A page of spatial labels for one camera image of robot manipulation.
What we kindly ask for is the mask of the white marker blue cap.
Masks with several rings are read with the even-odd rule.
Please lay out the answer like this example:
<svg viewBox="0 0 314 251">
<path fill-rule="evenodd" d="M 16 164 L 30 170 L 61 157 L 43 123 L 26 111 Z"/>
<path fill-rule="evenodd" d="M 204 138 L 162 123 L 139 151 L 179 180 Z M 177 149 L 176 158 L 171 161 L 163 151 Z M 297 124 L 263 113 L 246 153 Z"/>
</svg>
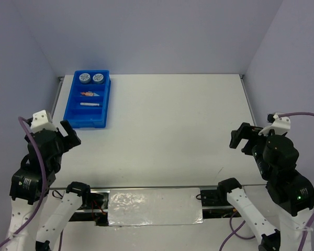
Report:
<svg viewBox="0 0 314 251">
<path fill-rule="evenodd" d="M 91 102 L 81 102 L 80 106 L 87 106 L 87 107 L 102 107 L 103 105 L 100 103 L 91 103 Z"/>
</svg>

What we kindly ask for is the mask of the orange pen cap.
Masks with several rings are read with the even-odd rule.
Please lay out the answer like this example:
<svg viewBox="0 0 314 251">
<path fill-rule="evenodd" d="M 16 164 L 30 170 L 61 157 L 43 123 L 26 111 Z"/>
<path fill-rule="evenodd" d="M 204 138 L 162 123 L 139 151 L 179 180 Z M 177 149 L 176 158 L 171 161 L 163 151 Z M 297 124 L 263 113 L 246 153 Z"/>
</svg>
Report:
<svg viewBox="0 0 314 251">
<path fill-rule="evenodd" d="M 93 97 L 95 96 L 95 94 L 93 92 L 81 92 L 82 96 L 86 96 L 86 97 Z"/>
</svg>

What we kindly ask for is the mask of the blue jar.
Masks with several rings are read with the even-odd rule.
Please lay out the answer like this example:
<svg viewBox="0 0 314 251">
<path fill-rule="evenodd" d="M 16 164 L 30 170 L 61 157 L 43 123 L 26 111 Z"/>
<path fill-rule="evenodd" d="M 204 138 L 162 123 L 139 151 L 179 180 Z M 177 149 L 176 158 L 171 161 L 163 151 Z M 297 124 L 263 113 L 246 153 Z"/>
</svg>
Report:
<svg viewBox="0 0 314 251">
<path fill-rule="evenodd" d="M 101 73 L 97 73 L 92 77 L 92 81 L 94 84 L 102 84 L 104 80 L 105 80 L 104 74 Z"/>
<path fill-rule="evenodd" d="M 82 84 L 88 84 L 91 81 L 91 75 L 89 73 L 82 73 L 78 79 Z"/>
</svg>

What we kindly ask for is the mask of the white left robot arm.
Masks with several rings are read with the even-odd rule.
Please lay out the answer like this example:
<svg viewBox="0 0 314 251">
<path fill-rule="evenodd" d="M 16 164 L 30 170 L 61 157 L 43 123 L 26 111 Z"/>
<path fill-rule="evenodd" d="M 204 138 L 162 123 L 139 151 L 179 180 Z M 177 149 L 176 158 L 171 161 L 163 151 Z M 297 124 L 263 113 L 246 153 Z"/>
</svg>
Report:
<svg viewBox="0 0 314 251">
<path fill-rule="evenodd" d="M 44 224 L 40 223 L 50 187 L 61 168 L 62 155 L 81 144 L 68 121 L 63 120 L 60 124 L 67 132 L 66 136 L 48 120 L 41 122 L 41 128 L 36 132 L 25 130 L 28 154 L 12 176 L 11 221 L 1 250 L 53 250 L 75 211 L 91 205 L 90 186 L 73 181 L 56 210 Z"/>
</svg>

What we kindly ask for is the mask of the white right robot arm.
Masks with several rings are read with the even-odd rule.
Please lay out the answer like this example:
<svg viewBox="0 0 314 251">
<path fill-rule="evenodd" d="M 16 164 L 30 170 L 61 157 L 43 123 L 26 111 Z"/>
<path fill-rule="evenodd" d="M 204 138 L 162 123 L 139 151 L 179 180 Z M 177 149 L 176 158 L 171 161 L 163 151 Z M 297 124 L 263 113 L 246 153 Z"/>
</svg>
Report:
<svg viewBox="0 0 314 251">
<path fill-rule="evenodd" d="M 219 182 L 217 199 L 231 204 L 251 229 L 259 250 L 311 250 L 309 221 L 314 209 L 314 187 L 296 170 L 299 153 L 286 137 L 288 129 L 271 125 L 260 128 L 242 123 L 231 132 L 230 148 L 241 140 L 241 150 L 254 158 L 266 190 L 277 205 L 279 227 L 267 221 L 248 198 L 242 185 L 229 178 Z"/>
</svg>

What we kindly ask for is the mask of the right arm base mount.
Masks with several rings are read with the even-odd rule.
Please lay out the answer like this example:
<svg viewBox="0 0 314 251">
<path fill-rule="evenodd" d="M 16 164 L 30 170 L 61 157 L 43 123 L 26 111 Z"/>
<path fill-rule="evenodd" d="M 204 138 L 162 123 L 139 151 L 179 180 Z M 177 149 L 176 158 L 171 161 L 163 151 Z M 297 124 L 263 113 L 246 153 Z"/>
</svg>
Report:
<svg viewBox="0 0 314 251">
<path fill-rule="evenodd" d="M 204 219 L 230 218 L 234 207 L 220 198 L 217 187 L 201 187 L 196 199 L 201 202 Z"/>
</svg>

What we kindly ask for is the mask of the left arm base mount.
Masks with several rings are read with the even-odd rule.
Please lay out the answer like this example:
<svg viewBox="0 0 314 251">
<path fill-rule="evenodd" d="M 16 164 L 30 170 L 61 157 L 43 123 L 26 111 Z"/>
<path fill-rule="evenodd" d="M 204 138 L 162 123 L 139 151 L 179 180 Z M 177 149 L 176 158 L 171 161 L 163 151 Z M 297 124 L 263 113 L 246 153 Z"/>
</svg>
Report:
<svg viewBox="0 0 314 251">
<path fill-rule="evenodd" d="M 82 204 L 73 213 L 70 222 L 93 222 L 96 226 L 108 226 L 109 192 L 93 192 L 91 187 L 81 182 L 72 182 L 66 192 L 74 192 L 82 197 Z"/>
</svg>

